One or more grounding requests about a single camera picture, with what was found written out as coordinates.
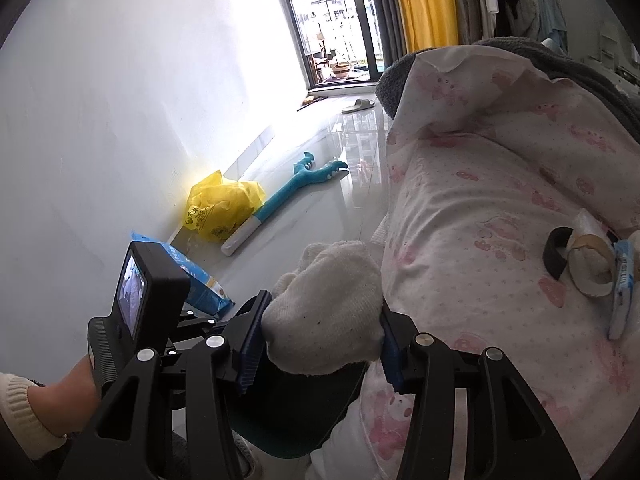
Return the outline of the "person's left hand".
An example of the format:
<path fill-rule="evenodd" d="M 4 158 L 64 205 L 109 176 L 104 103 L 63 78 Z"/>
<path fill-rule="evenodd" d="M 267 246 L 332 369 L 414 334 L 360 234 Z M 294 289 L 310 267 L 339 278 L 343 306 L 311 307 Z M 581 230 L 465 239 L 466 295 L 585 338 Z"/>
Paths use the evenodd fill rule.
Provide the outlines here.
<path fill-rule="evenodd" d="M 29 386 L 27 399 L 43 427 L 55 437 L 81 432 L 101 401 L 89 357 L 80 359 L 55 384 Z"/>

